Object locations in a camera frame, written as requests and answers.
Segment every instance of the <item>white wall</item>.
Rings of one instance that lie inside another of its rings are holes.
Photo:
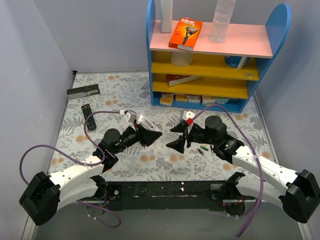
[[[320,2],[287,0],[292,22],[286,43],[258,87],[279,161],[315,174],[320,183]],[[320,208],[308,224],[320,239]]]
[[[34,0],[72,70],[145,71],[148,0]],[[155,0],[160,18],[160,0]],[[231,22],[265,24],[281,0],[238,0]],[[211,22],[217,0],[174,0],[173,19]]]
[[[18,240],[27,219],[19,161],[33,145],[55,144],[72,72],[32,0],[0,0],[0,33],[0,239]],[[27,156],[29,181],[51,155]]]

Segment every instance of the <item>battery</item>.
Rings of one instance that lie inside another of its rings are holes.
[[[200,146],[200,148],[202,148],[203,150],[205,150],[205,151],[209,151],[209,149],[207,148],[207,147],[205,147],[205,146]]]
[[[197,150],[198,150],[198,152],[199,152],[202,156],[205,156],[205,154],[204,154],[203,151],[201,151],[199,148],[198,148]]]

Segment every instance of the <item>red cap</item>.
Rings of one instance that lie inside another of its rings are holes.
[[[186,121],[186,123],[187,123],[188,125],[191,125],[191,124],[194,123],[194,121],[192,120],[192,118],[188,118],[188,120]]]

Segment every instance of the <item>floral tablecloth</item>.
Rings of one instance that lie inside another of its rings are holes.
[[[200,145],[197,143],[192,143],[191,148],[187,148],[184,154],[167,148],[165,144],[178,138],[178,133],[170,132],[170,129],[178,123],[183,109],[151,105],[147,72],[77,74],[73,87],[92,84],[99,84],[101,94],[69,100],[58,135],[57,148],[78,160],[85,159],[95,150],[83,132],[84,117],[81,106],[84,104],[90,104],[93,112],[134,110],[153,121],[163,133],[146,149],[135,144],[125,152],[119,153],[118,163],[102,174],[107,181],[227,180],[236,171],[254,177],[252,173],[220,160],[210,151],[203,151],[204,156],[200,155],[197,151]],[[206,111],[197,118],[196,123],[204,127],[205,119],[210,115],[220,116],[227,125],[228,133],[244,142],[225,113]],[[253,143],[258,154],[270,159],[271,151],[253,99],[250,99],[241,114],[233,113],[232,116]],[[116,128],[121,132],[128,127],[118,114],[97,114],[94,119],[97,129],[90,131],[89,135],[96,143],[101,141],[107,129]],[[73,164],[75,163],[55,152],[49,173],[61,171]]]

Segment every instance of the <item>tv remote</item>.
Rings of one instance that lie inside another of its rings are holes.
[[[92,114],[92,111],[91,111],[91,108],[90,108],[90,104],[83,105],[81,107],[81,109],[82,109],[82,112],[83,112],[84,119],[87,119],[87,117],[90,114]],[[92,117],[90,117],[88,119],[88,121],[86,122],[86,126],[88,128],[88,131],[92,131],[92,130],[95,130],[97,128],[94,116],[92,116]]]

